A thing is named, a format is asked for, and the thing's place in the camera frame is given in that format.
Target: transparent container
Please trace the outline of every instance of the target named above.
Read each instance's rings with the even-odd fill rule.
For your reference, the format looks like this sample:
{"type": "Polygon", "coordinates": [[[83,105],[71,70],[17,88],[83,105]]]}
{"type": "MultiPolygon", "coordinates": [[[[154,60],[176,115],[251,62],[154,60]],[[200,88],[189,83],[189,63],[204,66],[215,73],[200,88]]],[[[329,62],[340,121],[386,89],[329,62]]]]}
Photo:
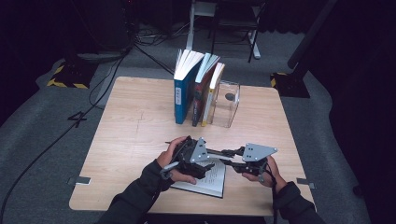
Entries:
{"type": "Polygon", "coordinates": [[[216,95],[215,108],[211,117],[211,124],[230,128],[233,117],[239,105],[239,83],[221,80],[216,95]]]}

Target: blue book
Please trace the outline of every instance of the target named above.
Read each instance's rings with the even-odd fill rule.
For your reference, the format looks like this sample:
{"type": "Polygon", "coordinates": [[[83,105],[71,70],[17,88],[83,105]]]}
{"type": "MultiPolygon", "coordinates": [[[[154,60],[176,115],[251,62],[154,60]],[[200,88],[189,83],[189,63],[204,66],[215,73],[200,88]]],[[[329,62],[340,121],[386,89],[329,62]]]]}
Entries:
{"type": "Polygon", "coordinates": [[[193,99],[195,77],[197,76],[204,54],[184,49],[177,55],[175,69],[175,121],[182,124],[193,99]]]}

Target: chair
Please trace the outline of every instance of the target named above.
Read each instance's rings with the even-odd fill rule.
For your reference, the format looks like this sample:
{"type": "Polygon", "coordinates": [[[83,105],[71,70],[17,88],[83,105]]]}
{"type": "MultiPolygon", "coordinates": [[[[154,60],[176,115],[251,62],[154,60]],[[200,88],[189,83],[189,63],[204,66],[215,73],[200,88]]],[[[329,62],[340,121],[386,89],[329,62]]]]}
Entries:
{"type": "Polygon", "coordinates": [[[214,51],[215,44],[250,45],[250,55],[248,57],[248,62],[250,63],[256,45],[257,29],[260,16],[264,11],[265,1],[219,0],[216,4],[212,28],[209,31],[209,37],[213,33],[211,53],[214,51]],[[245,35],[237,41],[218,41],[216,34],[220,29],[245,32],[245,35]]]}

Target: wooden table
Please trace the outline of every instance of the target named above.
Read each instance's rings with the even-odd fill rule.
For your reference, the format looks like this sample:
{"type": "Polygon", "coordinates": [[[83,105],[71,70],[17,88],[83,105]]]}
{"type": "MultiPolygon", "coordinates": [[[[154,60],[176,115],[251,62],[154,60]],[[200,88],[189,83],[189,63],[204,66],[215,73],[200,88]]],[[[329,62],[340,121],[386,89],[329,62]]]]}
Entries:
{"type": "MultiPolygon", "coordinates": [[[[278,93],[272,88],[241,86],[240,103],[231,128],[175,124],[173,80],[119,77],[92,140],[81,176],[70,200],[76,210],[107,210],[142,169],[167,149],[166,141],[182,135],[206,140],[206,147],[237,149],[246,143],[277,147],[274,158],[287,181],[305,178],[278,93]]],[[[313,202],[307,185],[297,185],[313,202]]],[[[271,216],[272,192],[227,167],[224,198],[179,189],[163,192],[151,213],[271,216]]]]}

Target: person's right hand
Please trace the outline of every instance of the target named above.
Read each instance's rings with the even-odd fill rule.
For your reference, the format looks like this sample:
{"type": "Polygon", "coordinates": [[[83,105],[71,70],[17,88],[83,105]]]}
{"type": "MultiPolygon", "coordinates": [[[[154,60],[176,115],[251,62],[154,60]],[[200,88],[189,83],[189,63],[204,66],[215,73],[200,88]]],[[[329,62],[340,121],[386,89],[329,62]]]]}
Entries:
{"type": "MultiPolygon", "coordinates": [[[[272,175],[276,179],[276,193],[278,193],[281,189],[283,189],[283,187],[285,187],[287,185],[287,182],[280,175],[274,158],[272,156],[268,156],[267,160],[268,160],[268,165],[271,168],[271,169],[268,169],[268,168],[267,169],[268,169],[268,171],[270,171],[272,173],[272,175]]],[[[259,177],[256,175],[242,173],[242,176],[250,181],[259,181],[259,177]]],[[[264,177],[264,182],[261,184],[265,187],[271,188],[273,186],[272,177],[270,175],[268,175],[267,173],[264,173],[263,177],[264,177]]]]}

